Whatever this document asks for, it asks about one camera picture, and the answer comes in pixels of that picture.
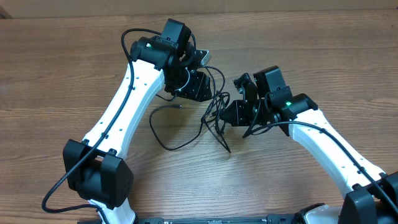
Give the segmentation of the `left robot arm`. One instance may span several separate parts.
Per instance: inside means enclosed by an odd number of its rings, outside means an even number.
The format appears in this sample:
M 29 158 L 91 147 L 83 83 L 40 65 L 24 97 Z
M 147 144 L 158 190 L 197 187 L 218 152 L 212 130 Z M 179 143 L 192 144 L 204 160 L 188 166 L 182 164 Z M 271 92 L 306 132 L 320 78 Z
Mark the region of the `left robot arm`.
M 63 149 L 68 186 L 96 209 L 96 223 L 134 223 L 127 199 L 134 176 L 125 158 L 156 94 L 165 90 L 193 101 L 211 99 L 210 78 L 200 71 L 210 54 L 195 47 L 184 23 L 168 19 L 161 33 L 123 50 L 126 73 L 106 111 L 82 141 L 70 139 Z

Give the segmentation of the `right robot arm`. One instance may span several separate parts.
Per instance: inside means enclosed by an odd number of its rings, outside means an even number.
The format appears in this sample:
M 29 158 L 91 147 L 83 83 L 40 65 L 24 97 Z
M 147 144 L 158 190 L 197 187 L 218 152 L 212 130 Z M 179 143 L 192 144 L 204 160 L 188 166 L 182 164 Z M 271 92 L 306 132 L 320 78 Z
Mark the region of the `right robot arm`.
M 293 95 L 279 67 L 234 80 L 242 100 L 220 113 L 244 137 L 279 127 L 303 146 L 332 178 L 343 197 L 341 207 L 316 203 L 287 215 L 268 215 L 266 223 L 397 223 L 397 174 L 387 174 L 363 157 L 328 122 L 306 94 Z

